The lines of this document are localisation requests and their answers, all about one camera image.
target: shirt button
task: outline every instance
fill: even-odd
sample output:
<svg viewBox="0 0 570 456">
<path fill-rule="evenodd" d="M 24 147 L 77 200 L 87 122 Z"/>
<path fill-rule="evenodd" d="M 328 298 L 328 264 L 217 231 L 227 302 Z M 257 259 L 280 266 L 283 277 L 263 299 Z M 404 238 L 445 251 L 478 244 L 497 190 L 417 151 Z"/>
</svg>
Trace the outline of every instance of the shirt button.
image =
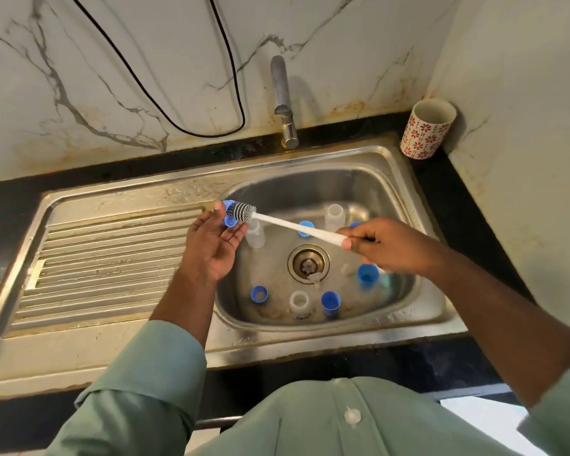
<svg viewBox="0 0 570 456">
<path fill-rule="evenodd" d="M 352 426 L 358 424 L 361 422 L 361 411 L 357 410 L 356 408 L 350 409 L 347 406 L 346 411 L 344 412 L 344 421 Z"/>
</svg>

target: sink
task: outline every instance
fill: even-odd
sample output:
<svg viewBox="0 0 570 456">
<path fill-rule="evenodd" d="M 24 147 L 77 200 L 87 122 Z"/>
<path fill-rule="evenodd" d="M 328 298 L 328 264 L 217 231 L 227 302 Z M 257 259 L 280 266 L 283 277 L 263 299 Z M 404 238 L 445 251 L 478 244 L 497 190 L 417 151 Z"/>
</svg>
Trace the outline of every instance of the sink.
<svg viewBox="0 0 570 456">
<path fill-rule="evenodd" d="M 435 236 L 413 175 L 392 137 L 283 152 L 55 191 L 43 197 L 0 285 L 0 398 L 80 387 L 96 379 L 160 300 L 179 265 L 186 232 L 218 199 L 324 227 L 327 206 L 346 223 L 396 218 Z M 359 256 L 296 231 L 265 225 L 219 286 L 205 347 L 208 368 L 283 360 L 466 331 L 428 280 L 386 275 L 369 290 Z M 308 275 L 319 274 L 319 288 Z M 265 303 L 251 288 L 269 291 Z M 304 290 L 311 313 L 289 311 Z M 342 298 L 337 316 L 320 296 Z"/>
<path fill-rule="evenodd" d="M 325 212 L 333 203 L 346 213 L 346 224 L 374 217 L 407 216 L 395 191 L 378 171 L 359 164 L 341 167 L 305 167 L 288 174 L 237 186 L 228 194 L 254 206 L 263 214 L 292 222 L 311 221 L 325 228 Z M 224 317 L 254 325 L 256 329 L 295 326 L 309 329 L 374 312 L 395 305 L 411 292 L 417 279 L 411 275 L 386 275 L 371 289 L 362 289 L 354 271 L 363 263 L 358 255 L 313 237 L 301 237 L 295 230 L 266 223 L 266 244 L 252 249 L 246 242 L 236 253 L 233 270 L 220 283 L 216 304 Z M 308 277 L 316 273 L 316 288 Z M 252 287 L 265 286 L 269 300 L 256 304 Z M 289 310 L 294 291 L 305 291 L 311 299 L 311 314 L 296 319 Z M 337 319 L 323 314 L 319 303 L 324 291 L 336 291 L 342 304 Z"/>
</svg>

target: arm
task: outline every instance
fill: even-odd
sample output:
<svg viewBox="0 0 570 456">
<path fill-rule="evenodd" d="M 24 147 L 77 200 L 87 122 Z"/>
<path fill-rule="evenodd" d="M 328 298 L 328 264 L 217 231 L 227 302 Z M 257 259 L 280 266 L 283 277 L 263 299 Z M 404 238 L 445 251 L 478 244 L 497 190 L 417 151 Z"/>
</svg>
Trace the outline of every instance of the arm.
<svg viewBox="0 0 570 456">
<path fill-rule="evenodd" d="M 342 246 L 364 260 L 435 283 L 526 407 L 570 368 L 570 328 L 463 255 L 392 219 L 373 219 L 339 232 L 350 237 Z"/>
<path fill-rule="evenodd" d="M 150 321 L 80 394 L 46 455 L 181 456 L 196 421 L 218 281 L 246 224 L 222 226 L 222 203 L 190 227 L 182 263 Z"/>
</svg>

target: white mug with red flowers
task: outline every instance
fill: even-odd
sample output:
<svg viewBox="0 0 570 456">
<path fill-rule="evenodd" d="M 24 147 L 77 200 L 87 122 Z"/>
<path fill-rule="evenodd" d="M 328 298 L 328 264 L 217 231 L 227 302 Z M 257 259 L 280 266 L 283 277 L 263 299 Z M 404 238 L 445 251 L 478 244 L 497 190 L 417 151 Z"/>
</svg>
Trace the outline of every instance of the white mug with red flowers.
<svg viewBox="0 0 570 456">
<path fill-rule="evenodd" d="M 401 139 L 401 151 L 416 160 L 433 156 L 455 118 L 456 108 L 448 101 L 425 99 L 417 102 Z"/>
</svg>

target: person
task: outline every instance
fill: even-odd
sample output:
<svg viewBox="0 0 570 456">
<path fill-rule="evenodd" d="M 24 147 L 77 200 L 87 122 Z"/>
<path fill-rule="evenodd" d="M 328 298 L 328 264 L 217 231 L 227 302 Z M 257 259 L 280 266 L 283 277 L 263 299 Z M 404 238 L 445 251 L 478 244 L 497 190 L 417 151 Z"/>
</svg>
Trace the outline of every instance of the person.
<svg viewBox="0 0 570 456">
<path fill-rule="evenodd" d="M 182 262 L 150 321 L 76 400 L 46 454 L 181 456 L 194 429 L 216 285 L 247 224 L 222 226 L 220 202 L 190 227 Z M 570 455 L 570 328 L 463 255 L 392 219 L 341 229 L 342 246 L 435 283 L 529 409 L 522 433 Z M 288 384 L 198 455 L 515 454 L 439 404 L 373 377 Z"/>
</svg>

